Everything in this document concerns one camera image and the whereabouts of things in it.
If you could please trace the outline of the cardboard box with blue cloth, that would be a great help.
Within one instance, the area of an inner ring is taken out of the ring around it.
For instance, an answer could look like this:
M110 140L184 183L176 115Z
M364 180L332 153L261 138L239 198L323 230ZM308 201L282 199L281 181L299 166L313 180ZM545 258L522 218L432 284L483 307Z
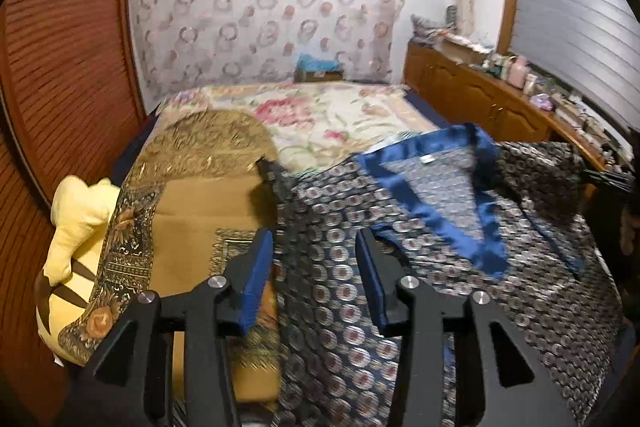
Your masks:
M337 61L320 60L309 54L300 54L294 81L297 83L304 82L330 82L342 81L343 69Z

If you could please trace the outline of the pink thermos jug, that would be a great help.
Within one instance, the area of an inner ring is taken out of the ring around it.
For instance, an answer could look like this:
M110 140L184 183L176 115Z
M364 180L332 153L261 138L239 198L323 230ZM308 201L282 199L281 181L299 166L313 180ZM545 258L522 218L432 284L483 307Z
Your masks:
M506 77L506 82L515 89L523 90L528 72L529 68L526 57L523 55L512 56L509 63L509 72L508 77Z

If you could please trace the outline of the wooden sideboard cabinet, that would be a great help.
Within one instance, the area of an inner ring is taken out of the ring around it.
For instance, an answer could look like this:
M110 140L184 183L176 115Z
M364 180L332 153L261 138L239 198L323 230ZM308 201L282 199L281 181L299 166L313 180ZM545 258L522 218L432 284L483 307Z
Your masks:
M593 168L605 169L603 154L555 113L533 106L510 84L458 65L434 49L408 44L404 80L449 124L478 124L496 141L565 141Z

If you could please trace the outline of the brown louvered wardrobe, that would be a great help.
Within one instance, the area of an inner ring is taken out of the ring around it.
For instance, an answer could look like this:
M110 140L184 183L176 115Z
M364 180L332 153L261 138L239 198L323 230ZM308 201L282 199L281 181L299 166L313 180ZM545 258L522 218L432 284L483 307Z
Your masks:
M34 282L56 184L107 175L144 119L126 0L1 5L1 406L45 423L64 369L38 337Z

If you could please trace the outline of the navy patterned silk shirt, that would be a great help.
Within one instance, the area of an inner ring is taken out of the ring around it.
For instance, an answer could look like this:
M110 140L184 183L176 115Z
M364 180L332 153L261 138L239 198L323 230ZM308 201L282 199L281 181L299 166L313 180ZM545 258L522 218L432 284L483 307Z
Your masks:
M386 426L400 342L373 323L356 237L435 291L485 291L583 424L608 373L622 303L580 212L566 143L495 142L455 124L294 174L262 160L278 204L278 426Z

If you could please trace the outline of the yellow plush toy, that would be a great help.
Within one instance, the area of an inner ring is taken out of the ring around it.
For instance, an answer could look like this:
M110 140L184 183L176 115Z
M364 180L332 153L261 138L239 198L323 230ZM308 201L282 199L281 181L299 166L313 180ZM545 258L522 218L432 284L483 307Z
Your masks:
M66 346L62 332L89 306L118 195L119 187L110 179L89 185L78 176L66 176L54 192L54 234L36 277L35 304L38 335L58 361L85 364Z

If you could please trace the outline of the floral bed quilt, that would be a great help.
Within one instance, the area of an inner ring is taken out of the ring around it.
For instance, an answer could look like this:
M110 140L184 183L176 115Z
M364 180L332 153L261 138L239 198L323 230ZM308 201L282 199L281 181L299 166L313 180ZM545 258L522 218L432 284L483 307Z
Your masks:
M286 168L329 168L408 136L439 128L408 100L402 86L346 81L207 86L166 98L153 134L206 110L236 109L255 117L270 134Z

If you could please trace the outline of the grey window blind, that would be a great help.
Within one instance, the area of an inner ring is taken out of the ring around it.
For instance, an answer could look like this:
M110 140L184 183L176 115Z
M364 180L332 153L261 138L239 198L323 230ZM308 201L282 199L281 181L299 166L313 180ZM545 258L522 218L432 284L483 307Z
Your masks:
M639 126L639 22L626 0L516 0L510 50Z

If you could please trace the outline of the gold brocade pillow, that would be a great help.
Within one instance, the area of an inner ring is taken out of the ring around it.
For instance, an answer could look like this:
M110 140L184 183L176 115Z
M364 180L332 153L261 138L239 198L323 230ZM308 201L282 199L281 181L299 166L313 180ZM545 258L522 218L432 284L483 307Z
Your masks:
M245 254L277 209L257 169L277 156L269 132L237 109L178 119L145 144L103 231L96 281L81 313L55 334L84 365L140 291L190 291Z

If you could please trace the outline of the cardboard box on cabinet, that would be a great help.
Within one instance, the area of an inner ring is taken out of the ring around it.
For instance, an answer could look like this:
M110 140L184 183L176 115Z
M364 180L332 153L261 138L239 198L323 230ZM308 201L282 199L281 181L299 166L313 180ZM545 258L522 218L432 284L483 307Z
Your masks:
M482 65L490 54L488 51L477 51L472 46L449 39L442 39L439 43L439 52L451 61L466 65Z

